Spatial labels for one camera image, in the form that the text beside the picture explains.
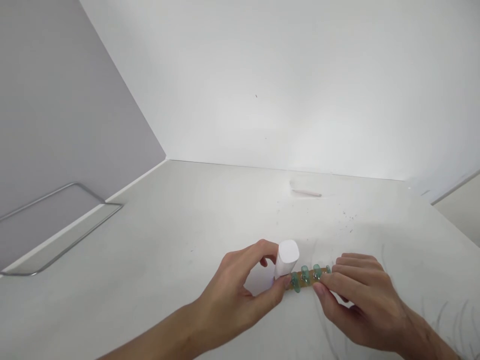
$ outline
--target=wrist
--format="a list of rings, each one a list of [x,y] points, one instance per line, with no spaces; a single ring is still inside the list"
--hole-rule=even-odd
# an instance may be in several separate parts
[[[178,318],[175,320],[178,321],[180,327],[178,344],[182,359],[195,359],[208,351],[208,349],[204,348],[202,340],[202,328],[201,324],[199,324],[197,301],[179,309]]]
[[[396,352],[405,360],[457,360],[455,352],[432,327],[408,306],[405,327]]]

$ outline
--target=white backdrop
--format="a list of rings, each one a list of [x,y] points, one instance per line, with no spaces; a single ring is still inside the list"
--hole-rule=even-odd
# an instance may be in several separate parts
[[[80,0],[174,160],[409,181],[480,168],[480,3]]]

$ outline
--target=left hand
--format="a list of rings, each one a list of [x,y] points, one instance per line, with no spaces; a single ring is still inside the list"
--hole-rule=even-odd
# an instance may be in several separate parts
[[[251,328],[282,301],[290,275],[280,277],[258,296],[244,287],[250,270],[258,262],[266,267],[267,259],[275,264],[278,251],[278,244],[262,239],[223,257],[210,283],[191,304],[201,352],[217,348]]]

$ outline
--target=forearm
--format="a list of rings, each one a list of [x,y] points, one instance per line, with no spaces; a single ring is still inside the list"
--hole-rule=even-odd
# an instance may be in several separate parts
[[[185,305],[99,360],[191,360],[202,353],[193,323],[195,303]]]
[[[459,360],[460,357],[416,312],[408,309],[410,327],[398,354],[405,360]]]

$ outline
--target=gray wall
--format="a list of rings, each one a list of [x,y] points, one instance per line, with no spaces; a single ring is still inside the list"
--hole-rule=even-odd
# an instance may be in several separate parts
[[[73,181],[108,198],[164,158],[78,0],[0,2],[0,215]],[[72,189],[0,223],[0,269],[96,204]]]

